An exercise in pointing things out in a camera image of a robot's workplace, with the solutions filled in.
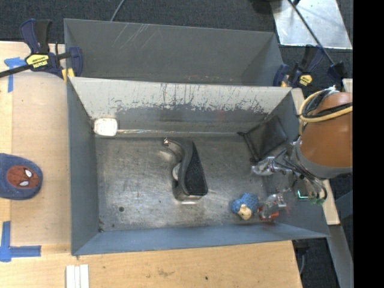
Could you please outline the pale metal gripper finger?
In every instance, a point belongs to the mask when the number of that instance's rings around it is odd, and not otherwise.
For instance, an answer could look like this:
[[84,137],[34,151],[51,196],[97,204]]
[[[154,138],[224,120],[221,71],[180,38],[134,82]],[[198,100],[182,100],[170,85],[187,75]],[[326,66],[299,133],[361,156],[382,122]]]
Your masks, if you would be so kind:
[[281,193],[275,193],[268,196],[264,202],[264,214],[274,214],[287,206],[286,200]]
[[274,173],[286,174],[291,168],[278,164],[275,157],[267,157],[251,166],[251,174],[257,176],[270,176]]

